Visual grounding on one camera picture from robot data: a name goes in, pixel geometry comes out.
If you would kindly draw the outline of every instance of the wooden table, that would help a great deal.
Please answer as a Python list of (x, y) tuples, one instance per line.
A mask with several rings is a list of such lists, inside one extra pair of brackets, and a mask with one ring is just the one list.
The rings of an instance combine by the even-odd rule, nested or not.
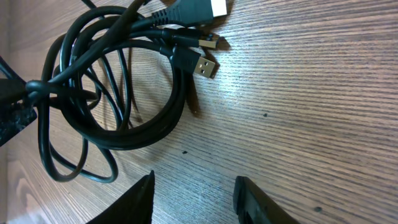
[[(171, 3), (153, 0), (140, 12)], [(237, 175), (252, 178), (301, 223), (398, 223), (398, 1), (230, 0), (228, 8), (211, 27), (226, 39), (207, 52), (220, 64), (215, 79), (195, 77), (197, 103), (190, 100), (165, 139), (114, 153), (114, 183), (54, 182), (40, 161), (37, 123), (6, 144), (8, 219), (87, 222), (154, 170), (153, 223), (237, 223)], [(17, 73), (39, 79), (50, 44), (86, 10), (78, 0), (12, 0)], [(170, 66), (138, 49), (132, 63), (138, 125), (169, 97)], [(88, 80), (85, 86), (93, 88)], [(115, 127), (106, 103), (93, 113)], [(77, 162), (81, 136), (59, 111), (50, 116), (53, 144)], [(86, 168), (109, 174), (99, 150), (89, 150)]]

